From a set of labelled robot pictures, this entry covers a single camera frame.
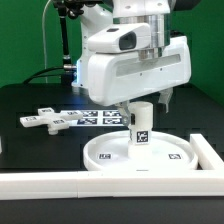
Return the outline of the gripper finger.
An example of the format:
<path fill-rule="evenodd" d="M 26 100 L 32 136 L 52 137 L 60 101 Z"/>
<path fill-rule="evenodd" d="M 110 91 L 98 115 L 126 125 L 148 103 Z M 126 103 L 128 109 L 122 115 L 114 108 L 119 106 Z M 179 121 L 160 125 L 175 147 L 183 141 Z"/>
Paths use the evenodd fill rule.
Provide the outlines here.
<path fill-rule="evenodd" d="M 158 102 L 165 106 L 165 111 L 166 112 L 169 112 L 169 102 L 172 98 L 172 95 L 173 95 L 173 89 L 172 88 L 168 88 L 168 89 L 160 91 L 160 96 L 159 96 Z"/>
<path fill-rule="evenodd" d="M 131 113 L 129 111 L 129 101 L 124 101 L 116 104 L 117 110 L 122 117 L 122 124 L 129 126 L 131 124 Z"/>

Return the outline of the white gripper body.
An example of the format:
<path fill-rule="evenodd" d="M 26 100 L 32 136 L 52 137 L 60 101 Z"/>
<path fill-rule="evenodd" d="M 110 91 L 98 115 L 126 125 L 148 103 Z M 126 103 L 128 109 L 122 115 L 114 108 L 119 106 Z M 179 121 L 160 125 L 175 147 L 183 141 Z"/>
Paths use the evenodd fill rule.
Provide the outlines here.
<path fill-rule="evenodd" d="M 94 54 L 88 63 L 90 99 L 110 106 L 187 83 L 191 77 L 187 38 L 171 39 L 163 55 L 140 60 L 137 52 Z"/>

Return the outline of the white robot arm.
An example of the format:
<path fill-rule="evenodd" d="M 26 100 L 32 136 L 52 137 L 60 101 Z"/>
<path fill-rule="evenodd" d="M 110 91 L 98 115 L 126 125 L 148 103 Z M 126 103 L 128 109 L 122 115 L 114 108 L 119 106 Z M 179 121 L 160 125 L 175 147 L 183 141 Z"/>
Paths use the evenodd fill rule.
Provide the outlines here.
<path fill-rule="evenodd" d="M 191 76 L 187 38 L 172 35 L 171 13 L 199 2 L 75 0 L 83 41 L 77 85 L 94 103 L 116 106 L 126 126 L 131 124 L 130 100 L 159 92 L 167 103 L 172 88 Z"/>

